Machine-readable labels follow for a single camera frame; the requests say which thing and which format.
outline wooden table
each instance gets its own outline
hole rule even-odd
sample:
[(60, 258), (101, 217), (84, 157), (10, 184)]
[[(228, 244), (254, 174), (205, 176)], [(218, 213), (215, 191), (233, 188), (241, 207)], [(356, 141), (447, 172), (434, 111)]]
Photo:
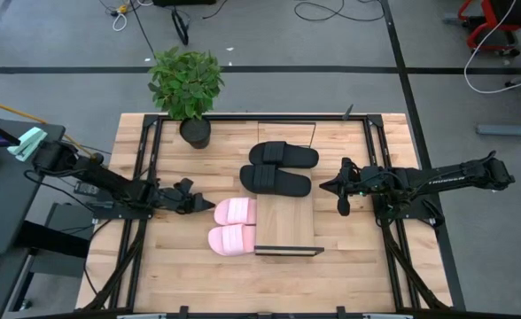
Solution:
[[(417, 167), (406, 116), (382, 115), (393, 165)], [(127, 178), (133, 175), (143, 117), (142, 113), (121, 116), (110, 169)], [(333, 313), (336, 306), (345, 306), (348, 312), (394, 310), (382, 233), (375, 224), (370, 198), (351, 197), (351, 214), (342, 217), (336, 211), (337, 197), (317, 187), (338, 173), (342, 157), (350, 157), (359, 167), (369, 164), (362, 125), (343, 121), (317, 122), (315, 127), (214, 121), (211, 143), (198, 151), (179, 136), (177, 122), (167, 121), (157, 164), (160, 184), (165, 187), (188, 177), (195, 183), (193, 192), (201, 191), (215, 203), (238, 196), (254, 198), (243, 188), (238, 174), (248, 164), (249, 150), (264, 140), (311, 143), (319, 152), (319, 164), (311, 171), (314, 228), (315, 244), (325, 252), (315, 257), (222, 257), (207, 243), (207, 232), (215, 227), (213, 212), (179, 215), (156, 211), (146, 230), (136, 312), (178, 312), (180, 306), (200, 313)], [(151, 145), (149, 137), (147, 158)], [(434, 231), (418, 221), (404, 223), (416, 271), (440, 300), (451, 304)], [(115, 268), (122, 225), (123, 221), (110, 222), (91, 244), (87, 270), (98, 289)], [(125, 303), (129, 275), (128, 269), (119, 306)], [(409, 306), (400, 267), (399, 277), (405, 305)], [(77, 307), (93, 297), (84, 278)]]

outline gray floor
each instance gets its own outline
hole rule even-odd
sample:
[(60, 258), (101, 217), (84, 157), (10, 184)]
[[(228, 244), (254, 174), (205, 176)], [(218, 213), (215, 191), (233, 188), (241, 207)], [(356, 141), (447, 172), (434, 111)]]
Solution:
[[(118, 0), (103, 0), (109, 5)], [(461, 0), (390, 0), (407, 66), (462, 67), (469, 58), (466, 34), (440, 22)], [(191, 17), (191, 45), (233, 66), (395, 66), (385, 22), (330, 19), (310, 23), (293, 13), (296, 1), (229, 0), (215, 7), (183, 7)], [(325, 2), (339, 7), (339, 1)], [(0, 66), (147, 66), (151, 54), (133, 14), (115, 33), (113, 19), (96, 0), (13, 0), (0, 23)], [(139, 10), (156, 50), (179, 45), (169, 11)], [(380, 14), (377, 4), (346, 1), (346, 13)], [(479, 56), (474, 66), (503, 67), (501, 58)], [(512, 63), (521, 66), (521, 56)], [(397, 74), (224, 74), (216, 100), (226, 112), (405, 113)], [(154, 111), (147, 74), (0, 75), (0, 103), (63, 124), (67, 132), (110, 151), (121, 113)], [(509, 78), (472, 76), (483, 89)], [(521, 123), (521, 89), (482, 96), (461, 75), (411, 75), (410, 82), (434, 166), (480, 158), (496, 150), (517, 183), (504, 192), (453, 191), (441, 196), (456, 266), (469, 310), (521, 314), (521, 138), (478, 136), (478, 123)], [(8, 113), (0, 116), (14, 118)], [(68, 187), (61, 181), (50, 181)], [(64, 195), (42, 189), (28, 219), (41, 222)], [(6, 317), (70, 311), (79, 280), (39, 276), (28, 297), (35, 307)]]

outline wooden board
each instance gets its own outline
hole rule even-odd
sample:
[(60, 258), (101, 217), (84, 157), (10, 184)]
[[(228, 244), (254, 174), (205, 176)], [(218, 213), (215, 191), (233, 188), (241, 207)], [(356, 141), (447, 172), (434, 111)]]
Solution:
[[(110, 168), (132, 177), (143, 114), (123, 114)], [(393, 164), (417, 167), (416, 155), (404, 114), (383, 114)], [(165, 123), (158, 158), (162, 185), (182, 177), (195, 182), (192, 191), (219, 203), (238, 196), (253, 196), (238, 179), (248, 164), (248, 152), (263, 140), (294, 138), (295, 144), (311, 144), (320, 161), (311, 170), (317, 185), (333, 178), (341, 158), (350, 157), (359, 167), (369, 164), (362, 125), (358, 122), (322, 121), (312, 126), (271, 124), (256, 121), (212, 123), (211, 143), (193, 150), (177, 134), (177, 123)], [(152, 144), (149, 138), (147, 156)], [(182, 305), (191, 312), (280, 313), (336, 311), (393, 311), (380, 228), (375, 225), (370, 198), (350, 198), (351, 214), (340, 216), (337, 197), (315, 187), (315, 245), (325, 252), (315, 257), (273, 257), (247, 254), (222, 257), (209, 249), (207, 232), (215, 227), (213, 213), (178, 215), (157, 211), (149, 221), (136, 293), (137, 312), (178, 312)], [(451, 304), (447, 280), (432, 228), (418, 221), (405, 221), (408, 245), (416, 271), (438, 298)], [(100, 289), (115, 268), (122, 222), (113, 221), (93, 239), (87, 270)], [(124, 305), (130, 271), (123, 277), (120, 306)], [(403, 272), (399, 271), (405, 305), (409, 305)], [(77, 307), (86, 305), (93, 292), (83, 280)]]
[[(309, 169), (282, 168), (282, 170), (311, 178)], [(283, 247), (314, 247), (313, 201), (312, 192), (303, 198), (257, 195), (255, 253), (314, 256), (316, 250), (282, 249)]]

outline white cable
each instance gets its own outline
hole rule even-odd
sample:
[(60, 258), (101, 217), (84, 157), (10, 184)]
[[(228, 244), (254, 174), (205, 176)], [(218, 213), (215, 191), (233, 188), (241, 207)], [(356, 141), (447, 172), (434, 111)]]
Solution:
[(149, 6), (149, 5), (153, 5), (154, 3), (151, 1), (149, 4), (145, 4), (144, 3), (144, 0), (141, 1), (141, 0), (136, 0), (138, 2), (138, 4), (142, 5), (142, 6)]
[[(117, 21), (119, 21), (121, 17), (125, 20), (125, 24), (122, 25), (122, 27), (117, 28)], [(122, 29), (124, 29), (125, 27), (127, 27), (127, 17), (125, 17), (124, 14), (119, 13), (119, 15), (117, 15), (117, 18), (115, 18), (115, 21), (113, 22), (113, 30), (119, 32), (122, 31)]]
[(469, 61), (467, 61), (467, 64), (465, 65), (465, 68), (463, 69), (463, 76), (465, 76), (465, 81), (467, 82), (467, 85), (470, 86), (471, 89), (473, 89), (474, 91), (476, 91), (477, 93), (481, 93), (481, 94), (494, 94), (494, 93), (501, 93), (501, 92), (504, 92), (506, 90), (509, 90), (509, 89), (514, 89), (514, 88), (518, 88), (519, 86), (521, 86), (521, 83), (519, 84), (516, 84), (516, 85), (513, 85), (513, 86), (510, 86), (508, 88), (504, 88), (504, 89), (497, 89), (497, 90), (493, 90), (493, 91), (484, 91), (484, 90), (480, 90), (480, 89), (476, 89), (475, 87), (473, 87), (473, 85), (471, 85), (471, 82), (470, 82), (470, 79), (467, 77), (467, 68), (470, 66), (470, 63), (471, 61), (473, 60), (473, 58), (475, 58), (475, 55), (477, 54), (477, 52), (479, 51), (479, 48), (481, 48), (481, 46), (483, 45), (483, 43), (485, 42), (485, 40), (487, 38), (489, 38), (489, 36), (491, 36), (491, 34), (496, 30), (498, 29), (502, 22), (504, 22), (507, 17), (509, 16), (510, 12), (512, 12), (512, 9), (515, 7), (515, 4), (517, 3), (517, 0), (513, 0), (512, 4), (510, 5), (510, 8), (509, 10), (507, 11), (507, 13), (505, 14), (505, 16), (502, 18), (501, 22), (499, 22), (499, 24), (493, 29), (491, 30), (491, 32), (489, 32), (485, 38), (483, 38), (483, 40), (481, 40), (481, 42), (478, 44), (477, 48), (475, 48), (475, 51), (473, 51), (473, 53), (471, 54), (471, 58)]

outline black flower pot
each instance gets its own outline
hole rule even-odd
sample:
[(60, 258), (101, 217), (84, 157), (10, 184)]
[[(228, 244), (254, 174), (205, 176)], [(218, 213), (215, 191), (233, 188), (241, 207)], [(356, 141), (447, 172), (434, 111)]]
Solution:
[(211, 136), (211, 123), (202, 118), (183, 120), (180, 124), (180, 135), (195, 149), (203, 149), (209, 145)]

